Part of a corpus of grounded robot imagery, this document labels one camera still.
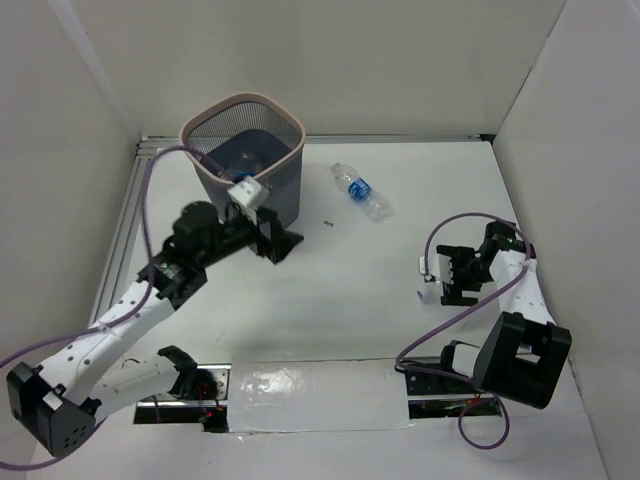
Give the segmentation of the green label water bottle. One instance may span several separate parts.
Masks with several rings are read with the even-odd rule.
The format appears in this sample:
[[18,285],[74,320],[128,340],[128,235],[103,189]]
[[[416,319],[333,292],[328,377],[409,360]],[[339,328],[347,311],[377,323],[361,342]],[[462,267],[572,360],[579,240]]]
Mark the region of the green label water bottle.
[[239,151],[229,162],[227,170],[237,176],[254,176],[264,170],[265,162],[255,152]]

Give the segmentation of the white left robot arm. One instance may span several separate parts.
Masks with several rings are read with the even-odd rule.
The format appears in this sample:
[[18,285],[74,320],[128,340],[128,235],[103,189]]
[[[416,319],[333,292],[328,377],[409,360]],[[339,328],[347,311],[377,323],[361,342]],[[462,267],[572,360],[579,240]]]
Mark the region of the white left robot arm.
[[186,352],[170,345],[150,359],[112,371],[112,366],[148,331],[169,319],[207,281],[207,267],[251,247],[277,264],[302,242],[265,207],[255,219],[228,205],[220,221],[209,202],[187,205],[173,233],[138,274],[123,297],[89,330],[67,341],[37,366],[16,364],[7,374],[12,414],[55,458],[71,454],[116,411],[167,393],[189,397],[217,383]]

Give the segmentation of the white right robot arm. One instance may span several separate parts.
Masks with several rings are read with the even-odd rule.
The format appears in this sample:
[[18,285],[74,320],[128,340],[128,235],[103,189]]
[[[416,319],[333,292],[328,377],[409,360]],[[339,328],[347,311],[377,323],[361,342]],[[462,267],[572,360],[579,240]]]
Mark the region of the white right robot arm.
[[497,221],[486,225],[483,243],[472,247],[436,247],[442,286],[441,304],[473,307],[468,297],[493,283],[500,290],[499,316],[480,347],[453,341],[443,348],[436,379],[448,392],[472,386],[536,409],[554,393],[572,336],[552,318],[537,277],[535,250]]

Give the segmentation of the clear bottle white cap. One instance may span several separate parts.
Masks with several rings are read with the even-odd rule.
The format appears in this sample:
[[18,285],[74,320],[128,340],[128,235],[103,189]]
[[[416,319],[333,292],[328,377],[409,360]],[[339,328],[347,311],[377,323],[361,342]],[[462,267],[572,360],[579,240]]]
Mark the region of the clear bottle white cap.
[[428,286],[422,286],[416,291],[416,294],[418,299],[424,304],[431,303],[435,298],[433,290]]

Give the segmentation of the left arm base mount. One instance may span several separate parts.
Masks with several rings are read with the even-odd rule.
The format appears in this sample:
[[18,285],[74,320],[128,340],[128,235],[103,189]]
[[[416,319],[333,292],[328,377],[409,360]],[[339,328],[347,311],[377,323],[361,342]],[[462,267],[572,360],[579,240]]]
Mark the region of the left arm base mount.
[[167,392],[139,401],[133,423],[192,424],[199,425],[203,432],[227,433],[231,366],[197,364],[176,346],[162,348],[158,354],[177,368],[177,383]]

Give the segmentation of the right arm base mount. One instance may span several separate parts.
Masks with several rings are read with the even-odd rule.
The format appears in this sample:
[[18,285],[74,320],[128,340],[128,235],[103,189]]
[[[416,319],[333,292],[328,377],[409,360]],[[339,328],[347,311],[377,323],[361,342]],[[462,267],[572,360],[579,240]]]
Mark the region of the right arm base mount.
[[500,407],[488,394],[481,394],[460,380],[395,367],[405,379],[409,418],[439,419],[458,417],[475,405],[466,416],[501,416]]

